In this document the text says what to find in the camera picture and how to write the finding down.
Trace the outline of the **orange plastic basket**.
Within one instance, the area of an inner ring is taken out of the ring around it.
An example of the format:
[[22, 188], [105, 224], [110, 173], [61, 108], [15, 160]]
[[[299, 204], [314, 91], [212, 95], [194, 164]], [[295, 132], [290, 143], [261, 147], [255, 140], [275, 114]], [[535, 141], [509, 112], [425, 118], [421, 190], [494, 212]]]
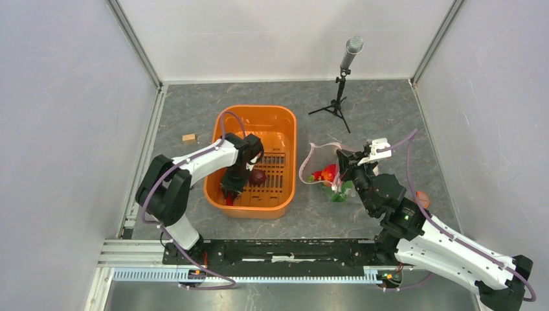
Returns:
[[262, 160], [254, 166], [265, 174], [261, 185], [246, 184], [244, 192], [228, 205], [221, 191], [225, 169], [204, 179], [205, 198], [225, 215], [233, 218], [276, 219], [283, 216], [296, 191], [297, 178], [297, 119], [283, 106], [235, 105], [228, 107], [232, 115], [218, 115], [212, 140], [221, 137], [221, 125], [227, 132], [245, 133], [261, 139], [264, 147]]

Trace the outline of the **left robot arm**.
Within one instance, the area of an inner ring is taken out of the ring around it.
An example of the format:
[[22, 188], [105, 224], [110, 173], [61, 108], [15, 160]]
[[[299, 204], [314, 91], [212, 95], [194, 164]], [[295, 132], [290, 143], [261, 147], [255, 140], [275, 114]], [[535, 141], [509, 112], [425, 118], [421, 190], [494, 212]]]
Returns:
[[222, 135], [210, 146], [194, 153], [170, 159], [165, 155], [153, 158], [135, 195], [144, 214], [179, 246], [179, 256], [188, 264], [203, 257], [201, 235], [185, 212], [194, 183], [219, 171], [225, 173], [219, 184], [224, 198], [235, 200], [244, 191], [255, 164], [262, 160], [261, 139], [253, 134], [244, 138], [233, 133]]

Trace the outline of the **clear polka dot zip bag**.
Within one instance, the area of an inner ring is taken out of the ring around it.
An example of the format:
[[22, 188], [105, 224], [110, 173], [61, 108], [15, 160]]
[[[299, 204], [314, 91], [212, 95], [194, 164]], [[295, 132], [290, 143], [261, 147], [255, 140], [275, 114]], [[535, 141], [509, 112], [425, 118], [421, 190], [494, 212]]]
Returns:
[[[339, 168], [336, 150], [343, 149], [345, 146], [340, 142], [332, 142], [332, 143], [326, 143], [322, 145], [310, 143], [309, 145], [310, 145], [309, 153], [305, 158], [305, 160], [303, 160], [301, 166], [299, 167], [298, 177], [300, 181], [303, 182], [304, 184], [309, 185], [314, 189], [320, 190], [321, 193], [323, 193], [320, 187], [320, 184], [323, 183], [323, 181], [308, 183], [306, 180], [312, 173], [319, 170], [322, 171], [324, 167], [330, 164], [336, 164], [337, 167]], [[342, 182], [339, 179], [339, 173], [337, 173], [336, 178], [332, 183], [332, 187], [336, 190], [337, 188], [340, 187], [341, 183]], [[359, 203], [358, 195], [356, 199], [351, 199], [350, 201], [345, 201], [343, 203]]]

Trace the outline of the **green toy bok choy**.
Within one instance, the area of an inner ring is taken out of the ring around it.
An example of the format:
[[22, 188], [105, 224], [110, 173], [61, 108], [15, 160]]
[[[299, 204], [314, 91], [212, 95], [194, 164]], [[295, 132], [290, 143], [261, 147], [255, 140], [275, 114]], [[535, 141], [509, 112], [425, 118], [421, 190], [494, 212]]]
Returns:
[[329, 202], [342, 203], [357, 197], [354, 184], [351, 181], [341, 183], [336, 190], [329, 183], [321, 183], [320, 187]]

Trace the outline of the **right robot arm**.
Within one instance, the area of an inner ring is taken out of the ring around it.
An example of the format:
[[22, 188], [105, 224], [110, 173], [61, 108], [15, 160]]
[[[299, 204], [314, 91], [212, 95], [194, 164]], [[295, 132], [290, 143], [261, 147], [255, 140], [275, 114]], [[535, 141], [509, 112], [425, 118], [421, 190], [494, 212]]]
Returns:
[[350, 181], [369, 216], [382, 230], [374, 257], [382, 264], [400, 262], [449, 279], [478, 296], [491, 310], [519, 310], [531, 291], [527, 284], [533, 262], [486, 248], [444, 224], [405, 197], [406, 188], [393, 174], [375, 174], [375, 161], [365, 152], [336, 151], [339, 178]]

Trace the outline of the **red toy tomato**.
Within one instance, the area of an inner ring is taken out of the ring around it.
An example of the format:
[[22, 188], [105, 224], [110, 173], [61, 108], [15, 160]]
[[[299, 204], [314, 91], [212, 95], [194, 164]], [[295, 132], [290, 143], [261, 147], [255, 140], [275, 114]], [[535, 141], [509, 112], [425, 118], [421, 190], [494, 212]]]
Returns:
[[330, 164], [324, 167], [320, 173], [320, 179], [323, 181], [323, 184], [327, 187], [332, 186], [339, 169], [336, 164]]

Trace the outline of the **red toy chili pepper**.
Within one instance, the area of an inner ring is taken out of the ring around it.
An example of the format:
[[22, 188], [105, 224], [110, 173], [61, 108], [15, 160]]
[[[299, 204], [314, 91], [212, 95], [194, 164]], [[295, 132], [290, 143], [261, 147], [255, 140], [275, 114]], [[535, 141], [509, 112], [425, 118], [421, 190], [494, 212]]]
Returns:
[[322, 181], [322, 171], [316, 171], [312, 173], [306, 180], [308, 183], [314, 183], [318, 181]]

